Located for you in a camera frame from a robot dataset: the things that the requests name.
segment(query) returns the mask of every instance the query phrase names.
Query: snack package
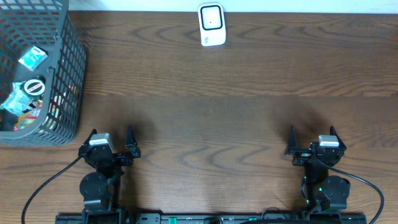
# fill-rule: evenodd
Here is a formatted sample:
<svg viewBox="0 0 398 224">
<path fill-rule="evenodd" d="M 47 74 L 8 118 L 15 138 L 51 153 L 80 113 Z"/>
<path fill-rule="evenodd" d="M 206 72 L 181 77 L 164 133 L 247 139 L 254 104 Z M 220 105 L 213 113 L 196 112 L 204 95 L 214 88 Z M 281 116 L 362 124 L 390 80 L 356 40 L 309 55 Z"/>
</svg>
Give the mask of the snack package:
<svg viewBox="0 0 398 224">
<path fill-rule="evenodd" d="M 37 100 L 35 104 L 37 104 L 36 108 L 18 117 L 18 122 L 14 126 L 14 131 L 18 131 L 28 127 L 37 119 L 40 112 L 42 111 L 43 101 Z"/>
<path fill-rule="evenodd" d="M 16 116 L 24 114 L 24 112 L 32 109 L 30 104 L 32 99 L 21 90 L 22 83 L 12 83 L 13 91 L 8 96 L 7 100 L 1 104 L 0 109 L 6 109 Z"/>
<path fill-rule="evenodd" d="M 47 54 L 40 48 L 33 46 L 18 62 L 23 64 L 30 71 L 34 71 L 45 59 Z"/>
</svg>

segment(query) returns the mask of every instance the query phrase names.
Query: white device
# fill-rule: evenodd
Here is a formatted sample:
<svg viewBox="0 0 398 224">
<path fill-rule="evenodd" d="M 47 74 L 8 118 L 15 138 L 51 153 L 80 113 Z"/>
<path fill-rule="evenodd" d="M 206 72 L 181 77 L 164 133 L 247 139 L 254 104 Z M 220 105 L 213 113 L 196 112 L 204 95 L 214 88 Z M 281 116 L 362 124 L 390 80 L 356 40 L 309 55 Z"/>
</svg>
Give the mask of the white device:
<svg viewBox="0 0 398 224">
<path fill-rule="evenodd" d="M 223 7 L 218 3 L 203 4 L 198 9 L 201 44 L 221 45 L 226 40 Z"/>
<path fill-rule="evenodd" d="M 338 147 L 340 145 L 336 136 L 320 135 L 318 138 L 320 146 Z"/>
<path fill-rule="evenodd" d="M 88 142 L 89 145 L 95 146 L 99 144 L 108 144 L 109 148 L 112 150 L 113 149 L 113 142 L 111 139 L 111 136 L 108 133 L 103 133 L 103 134 L 93 134 L 92 137 L 90 138 L 90 141 Z"/>
</svg>

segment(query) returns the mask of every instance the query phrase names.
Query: trash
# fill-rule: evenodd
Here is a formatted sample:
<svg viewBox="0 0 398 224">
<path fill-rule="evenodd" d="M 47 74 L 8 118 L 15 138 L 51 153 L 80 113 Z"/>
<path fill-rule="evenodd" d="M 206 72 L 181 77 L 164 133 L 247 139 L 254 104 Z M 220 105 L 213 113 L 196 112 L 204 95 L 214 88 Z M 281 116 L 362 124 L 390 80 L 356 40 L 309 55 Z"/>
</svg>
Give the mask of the trash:
<svg viewBox="0 0 398 224">
<path fill-rule="evenodd" d="M 42 110 L 43 101 L 37 100 L 36 103 L 38 104 L 36 108 L 18 117 L 18 122 L 14 126 L 14 131 L 28 127 L 37 119 Z"/>
<path fill-rule="evenodd" d="M 18 62 L 30 71 L 34 71 L 47 57 L 47 54 L 42 49 L 33 46 Z"/>
<path fill-rule="evenodd" d="M 44 93 L 44 82 L 38 78 L 24 83 L 24 91 L 31 99 L 40 99 Z"/>
<path fill-rule="evenodd" d="M 13 91 L 10 93 L 7 100 L 1 104 L 0 109 L 6 109 L 16 116 L 20 116 L 32 109 L 30 106 L 32 99 L 21 90 L 22 84 L 23 82 L 12 83 Z"/>
<path fill-rule="evenodd" d="M 27 82 L 12 83 L 12 92 L 0 109 L 21 116 L 38 106 L 36 101 L 41 99 L 44 89 L 44 81 L 39 77 Z"/>
</svg>

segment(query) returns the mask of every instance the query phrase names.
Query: wire mesh basket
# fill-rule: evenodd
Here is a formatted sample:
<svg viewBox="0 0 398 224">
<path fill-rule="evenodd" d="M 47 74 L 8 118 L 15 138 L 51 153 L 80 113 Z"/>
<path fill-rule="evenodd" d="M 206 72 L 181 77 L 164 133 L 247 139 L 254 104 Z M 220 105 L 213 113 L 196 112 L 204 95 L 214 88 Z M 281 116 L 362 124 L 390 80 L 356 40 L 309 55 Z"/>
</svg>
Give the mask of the wire mesh basket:
<svg viewBox="0 0 398 224">
<path fill-rule="evenodd" d="M 14 131 L 18 117 L 2 111 L 0 144 L 56 146 L 70 143 L 78 126 L 86 52 L 68 15 L 68 0 L 0 0 L 0 102 L 13 82 L 45 78 L 37 119 Z M 48 58 L 30 71 L 18 62 L 37 46 Z"/>
</svg>

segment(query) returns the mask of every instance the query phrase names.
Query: wooden table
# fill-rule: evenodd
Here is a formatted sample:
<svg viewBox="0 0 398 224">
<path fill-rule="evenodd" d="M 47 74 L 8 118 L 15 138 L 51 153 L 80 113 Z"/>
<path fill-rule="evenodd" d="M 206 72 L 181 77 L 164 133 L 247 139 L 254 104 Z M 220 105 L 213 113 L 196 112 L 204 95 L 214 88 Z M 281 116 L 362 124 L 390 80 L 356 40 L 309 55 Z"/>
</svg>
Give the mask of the wooden table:
<svg viewBox="0 0 398 224">
<path fill-rule="evenodd" d="M 305 205 L 303 168 L 283 155 L 334 125 L 348 149 L 338 169 L 386 197 L 398 222 L 398 20 L 395 15 L 226 13 L 227 43 L 204 48 L 196 13 L 71 12 L 90 50 L 80 128 L 65 147 L 0 150 L 0 220 L 18 223 L 32 192 L 77 157 L 96 128 L 124 150 L 134 125 L 142 158 L 121 204 L 164 213 L 260 213 Z M 38 194 L 27 223 L 80 212 L 80 161 Z M 379 196 L 350 180 L 349 212 L 372 219 Z"/>
</svg>

